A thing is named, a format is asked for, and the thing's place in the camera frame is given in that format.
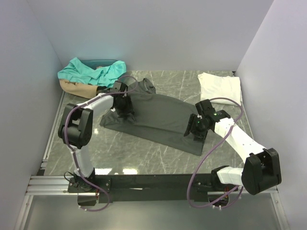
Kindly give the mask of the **dark grey t shirt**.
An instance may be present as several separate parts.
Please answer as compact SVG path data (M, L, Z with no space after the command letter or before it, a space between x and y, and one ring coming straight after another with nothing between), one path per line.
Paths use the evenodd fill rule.
M134 114L125 118L109 111L102 116L100 126L147 139L196 156L202 154L204 140L184 136L189 117L196 107L177 98L157 94L149 79L128 86Z

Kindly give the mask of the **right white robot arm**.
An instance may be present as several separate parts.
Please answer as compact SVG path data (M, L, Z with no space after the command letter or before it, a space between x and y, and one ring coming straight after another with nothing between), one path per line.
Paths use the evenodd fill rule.
M224 138L244 163L242 168L221 166L214 169L210 180L212 189L222 191L227 184L232 184L243 186L251 195L256 195L282 182L278 152L254 141L224 110L191 114L184 135L205 139L209 130Z

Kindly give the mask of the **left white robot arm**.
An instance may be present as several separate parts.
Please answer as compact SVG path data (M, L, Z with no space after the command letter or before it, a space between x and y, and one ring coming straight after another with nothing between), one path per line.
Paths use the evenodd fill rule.
M71 185L86 193L94 189L100 190L88 151L94 116L110 109L121 117L133 114L130 96L126 93L99 93L86 102L70 103L65 107L59 126L58 136L67 145L74 163Z

